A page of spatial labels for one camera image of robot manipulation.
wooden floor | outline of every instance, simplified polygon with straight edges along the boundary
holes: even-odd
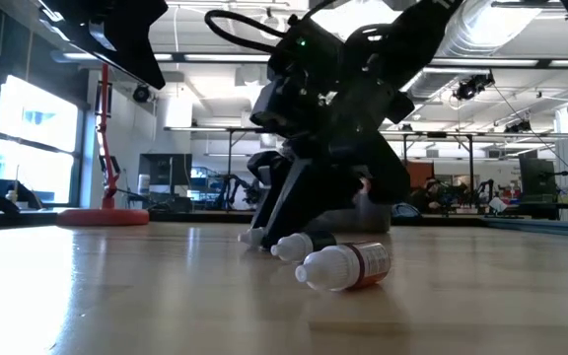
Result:
[[[568,237],[394,228],[390,276],[298,284],[246,226],[0,231],[0,354],[568,354]]]

orange object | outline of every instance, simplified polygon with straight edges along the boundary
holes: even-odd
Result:
[[[146,210],[115,209],[115,193],[119,174],[113,173],[113,165],[108,151],[107,142],[107,113],[108,113],[108,65],[103,64],[102,83],[102,112],[100,123],[96,127],[98,141],[105,152],[105,193],[103,195],[102,209],[72,209],[58,214],[58,226],[141,226],[150,222],[150,215]]]

robotic arm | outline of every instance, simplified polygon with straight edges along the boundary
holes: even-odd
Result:
[[[451,16],[462,0],[422,0],[392,24],[366,26],[342,42],[311,16],[335,0],[325,0],[280,33],[252,19],[214,10],[205,23],[220,37],[271,53],[271,83],[261,92],[251,121],[286,139],[285,154],[259,153],[248,168],[268,186],[252,227],[263,227],[262,246],[298,232],[320,213],[352,207],[371,182],[376,203],[406,197],[409,175],[379,132],[389,118],[401,122],[413,102],[399,91],[435,55]],[[276,46],[222,31],[215,18],[243,22],[282,39]]]

ceiling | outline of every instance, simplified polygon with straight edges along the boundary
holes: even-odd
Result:
[[[0,0],[0,7],[15,18],[32,22],[29,13],[36,13],[35,0]],[[278,26],[292,14],[303,15],[308,9],[308,1],[289,2],[288,10],[273,10],[275,19],[267,20],[269,25]],[[208,8],[171,8],[150,31],[150,41],[157,52],[247,52],[214,35],[204,24],[203,14]],[[255,6],[250,9],[235,10],[258,21],[263,20],[266,10]],[[568,21],[562,12],[543,12],[532,20],[514,39],[500,47],[494,55],[512,57],[568,57]],[[351,0],[333,10],[319,13],[318,22],[335,32],[347,33],[353,25],[371,21],[370,18],[391,18],[391,9],[379,0]],[[347,23],[341,29],[339,24]],[[236,36],[275,44],[258,30],[238,23],[222,21],[220,26]],[[40,33],[53,42],[57,38],[46,32]],[[160,97],[177,95],[178,88],[188,87],[196,97],[194,119],[201,126],[240,124],[243,111],[251,109],[252,102],[259,94],[259,86],[246,85],[244,76],[239,74],[242,65],[231,64],[163,64],[165,73],[180,71],[184,79],[178,83],[170,81],[160,93]],[[265,69],[258,68],[263,79]],[[406,122],[415,130],[488,130],[502,131],[505,123],[515,118],[513,111],[502,100],[502,96],[516,110],[530,110],[532,127],[536,131],[553,129],[553,110],[565,104],[564,101],[549,99],[568,98],[568,71],[563,70],[506,70],[493,71],[499,94],[488,89],[477,100],[462,103],[451,98],[453,86],[439,96],[428,99],[418,112]],[[542,92],[542,99],[537,97]],[[397,129],[386,124],[383,129]]]

ventilation duct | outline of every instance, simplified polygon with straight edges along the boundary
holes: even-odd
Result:
[[[451,19],[437,56],[490,56],[514,39],[541,11],[493,8],[493,2],[467,0]],[[423,73],[409,92],[416,99],[430,99],[456,77]]]

